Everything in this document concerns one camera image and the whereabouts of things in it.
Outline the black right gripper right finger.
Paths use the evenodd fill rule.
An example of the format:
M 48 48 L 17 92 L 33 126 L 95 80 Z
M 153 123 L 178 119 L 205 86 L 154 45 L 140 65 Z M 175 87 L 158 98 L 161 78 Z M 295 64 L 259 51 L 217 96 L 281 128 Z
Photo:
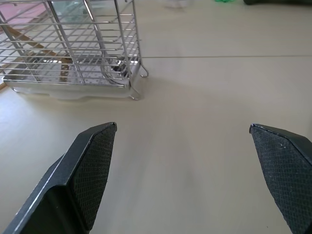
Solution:
M 304 136 L 252 124 L 267 187 L 292 234 L 312 234 L 312 142 Z

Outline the wooden chopstick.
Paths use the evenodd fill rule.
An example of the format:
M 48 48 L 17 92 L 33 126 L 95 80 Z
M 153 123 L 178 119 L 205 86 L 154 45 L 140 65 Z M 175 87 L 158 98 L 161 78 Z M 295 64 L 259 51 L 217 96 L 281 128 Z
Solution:
M 14 40 L 21 40 L 21 41 L 25 42 L 26 44 L 32 46 L 35 49 L 40 49 L 45 55 L 56 57 L 62 63 L 71 63 L 72 62 L 71 58 L 67 58 L 66 56 L 62 57 L 61 55 L 58 55 L 57 53 L 53 52 L 51 49 L 45 48 L 40 43 L 30 39 L 25 34 L 13 29 L 10 26 L 1 26 L 1 27 L 3 30 L 6 29 L 8 31 L 8 33 L 13 36 Z

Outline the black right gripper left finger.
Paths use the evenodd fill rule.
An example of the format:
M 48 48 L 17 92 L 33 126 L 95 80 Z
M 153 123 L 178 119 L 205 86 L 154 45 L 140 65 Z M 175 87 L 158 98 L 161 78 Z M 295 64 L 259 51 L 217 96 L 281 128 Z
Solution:
M 89 234 L 108 180 L 115 122 L 77 135 L 2 234 Z

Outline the steel spoon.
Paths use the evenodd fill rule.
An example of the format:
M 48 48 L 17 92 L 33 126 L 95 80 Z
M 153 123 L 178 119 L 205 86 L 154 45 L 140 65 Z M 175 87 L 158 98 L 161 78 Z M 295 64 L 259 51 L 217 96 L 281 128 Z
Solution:
M 100 19 L 101 32 L 101 52 L 102 65 L 101 71 L 104 78 L 111 84 L 125 85 L 127 83 L 127 68 L 122 57 L 123 41 L 121 38 L 121 27 L 119 23 L 119 10 L 123 4 L 119 4 L 118 0 L 109 0 L 104 5 Z

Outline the white plastic drip tray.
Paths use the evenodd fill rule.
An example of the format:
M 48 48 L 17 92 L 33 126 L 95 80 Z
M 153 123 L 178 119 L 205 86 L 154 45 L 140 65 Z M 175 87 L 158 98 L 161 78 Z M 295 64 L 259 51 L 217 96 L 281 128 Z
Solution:
M 102 61 L 80 64 L 80 69 L 72 64 L 45 61 L 35 64 L 35 69 L 27 69 L 20 63 L 14 68 L 6 68 L 2 73 L 3 82 L 18 93 L 47 94 L 57 99 L 140 98 L 139 82 L 141 63 L 131 61 L 127 68 L 125 85 L 111 84 L 101 71 Z

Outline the black object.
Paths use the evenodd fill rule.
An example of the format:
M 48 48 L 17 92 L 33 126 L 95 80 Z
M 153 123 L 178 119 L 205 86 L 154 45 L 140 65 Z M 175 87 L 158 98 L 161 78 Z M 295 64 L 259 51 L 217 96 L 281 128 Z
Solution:
M 243 0 L 243 2 L 246 5 L 272 3 L 272 4 L 296 4 L 296 5 L 312 6 L 312 0 Z

